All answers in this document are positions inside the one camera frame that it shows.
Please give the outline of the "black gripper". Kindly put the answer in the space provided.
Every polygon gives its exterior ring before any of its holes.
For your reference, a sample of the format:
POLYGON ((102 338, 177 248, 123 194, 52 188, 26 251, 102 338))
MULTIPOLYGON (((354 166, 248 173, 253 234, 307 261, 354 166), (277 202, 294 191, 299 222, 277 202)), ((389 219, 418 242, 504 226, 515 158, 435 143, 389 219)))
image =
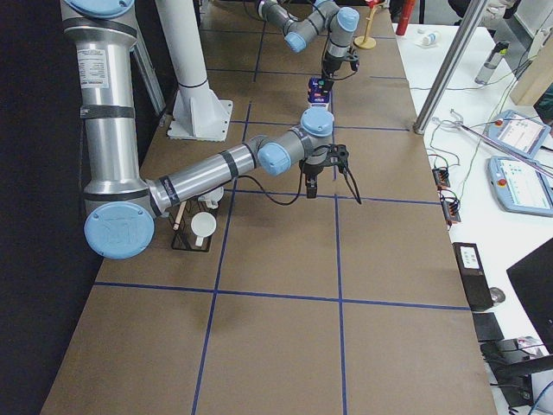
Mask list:
POLYGON ((317 176, 327 167, 337 167, 348 174, 348 151, 344 144, 324 144, 315 148, 306 160, 300 161, 300 170, 305 175, 306 197, 317 197, 317 176))
POLYGON ((326 51, 321 61, 321 79, 319 79, 319 88, 322 92, 331 92, 334 86, 334 80, 345 80, 354 76, 359 70, 359 57, 356 51, 349 48, 344 56, 336 57, 326 51), (352 72, 342 78, 335 78, 334 74, 340 69, 341 65, 347 62, 352 72))

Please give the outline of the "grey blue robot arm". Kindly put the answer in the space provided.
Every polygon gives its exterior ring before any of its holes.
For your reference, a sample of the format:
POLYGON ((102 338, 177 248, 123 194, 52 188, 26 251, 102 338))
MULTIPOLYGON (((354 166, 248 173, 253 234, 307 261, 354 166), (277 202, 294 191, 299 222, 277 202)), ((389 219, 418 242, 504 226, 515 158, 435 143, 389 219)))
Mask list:
MULTIPOLYGON (((323 83, 351 48, 359 13, 334 1, 315 1, 302 20, 278 1, 257 1, 264 21, 277 26, 295 53, 327 31, 322 56, 323 83)), ((168 50, 179 83, 168 136, 220 142, 226 139, 233 103, 220 100, 209 86, 193 1, 156 1, 168 50)), ((261 166, 278 176, 299 163, 308 198, 315 198, 316 177, 339 166, 347 178, 345 146, 331 144, 334 116, 326 104, 310 104, 297 126, 280 137, 257 136, 195 165, 154 181, 140 176, 130 51, 148 55, 139 39, 135 1, 60 1, 64 33, 73 40, 82 94, 80 118, 86 128, 91 181, 84 190, 88 245, 109 259, 141 253, 155 232, 154 218, 195 196, 202 196, 261 166)))
POLYGON ((359 24, 357 10, 340 7, 333 1, 317 1, 311 14, 301 20, 277 1, 258 1, 257 12, 263 20, 282 30, 284 40, 296 54, 318 35, 327 35, 321 57, 321 76, 316 79, 323 93, 330 93, 338 80, 335 73, 344 62, 350 64, 353 72, 359 70, 359 57, 353 49, 353 36, 359 24))

